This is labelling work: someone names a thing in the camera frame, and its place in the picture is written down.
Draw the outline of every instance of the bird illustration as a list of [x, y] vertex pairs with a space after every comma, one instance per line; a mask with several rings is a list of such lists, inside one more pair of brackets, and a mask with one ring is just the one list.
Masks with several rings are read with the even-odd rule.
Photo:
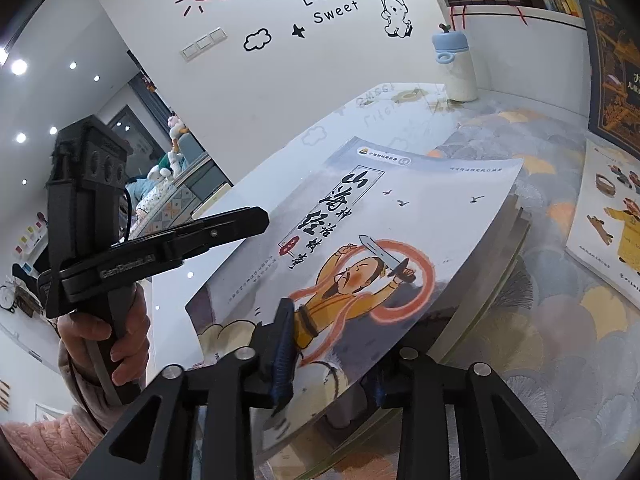
[[305, 27], [299, 27], [297, 26], [295, 23], [293, 24], [293, 33], [291, 34], [292, 36], [297, 36], [299, 38], [305, 38], [305, 35], [303, 34], [305, 31]]

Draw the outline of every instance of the tablecloth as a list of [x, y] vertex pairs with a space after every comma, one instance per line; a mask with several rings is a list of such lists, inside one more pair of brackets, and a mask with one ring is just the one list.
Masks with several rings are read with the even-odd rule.
[[[529, 110], [466, 106], [477, 115], [462, 119], [430, 155], [524, 158], [516, 188], [532, 227], [508, 282], [450, 364], [489, 363], [581, 479], [613, 479], [640, 442], [640, 312], [564, 252], [585, 139], [612, 145]], [[323, 480], [395, 478], [400, 423], [397, 417]], [[459, 478], [455, 454], [451, 477]]]

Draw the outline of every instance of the picture book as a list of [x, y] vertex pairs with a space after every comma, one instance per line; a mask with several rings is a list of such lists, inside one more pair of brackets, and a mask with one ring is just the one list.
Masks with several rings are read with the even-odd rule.
[[317, 420], [426, 313], [510, 193], [522, 161], [447, 160], [354, 137], [303, 180], [186, 309], [207, 364], [295, 304], [294, 397], [256, 412], [254, 452]]
[[640, 50], [610, 9], [580, 4], [591, 58], [589, 129], [640, 158]]
[[566, 249], [640, 307], [640, 162], [587, 141]]

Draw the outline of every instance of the ceiling light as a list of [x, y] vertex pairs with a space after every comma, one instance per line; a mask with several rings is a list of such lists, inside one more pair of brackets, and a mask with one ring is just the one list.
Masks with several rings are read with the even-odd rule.
[[27, 62], [23, 59], [16, 59], [11, 65], [11, 72], [15, 75], [22, 75], [27, 72]]

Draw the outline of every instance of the stuffed toy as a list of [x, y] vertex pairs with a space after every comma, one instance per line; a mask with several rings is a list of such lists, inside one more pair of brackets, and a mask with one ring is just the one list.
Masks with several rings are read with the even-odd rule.
[[178, 146], [178, 139], [182, 134], [185, 134], [189, 129], [184, 125], [181, 118], [177, 115], [172, 115], [167, 121], [169, 126], [169, 136], [171, 137], [172, 150], [160, 159], [158, 164], [151, 168], [149, 174], [146, 176], [149, 180], [155, 182], [163, 178], [178, 178], [182, 173], [181, 161], [184, 155], [180, 153], [180, 147]]

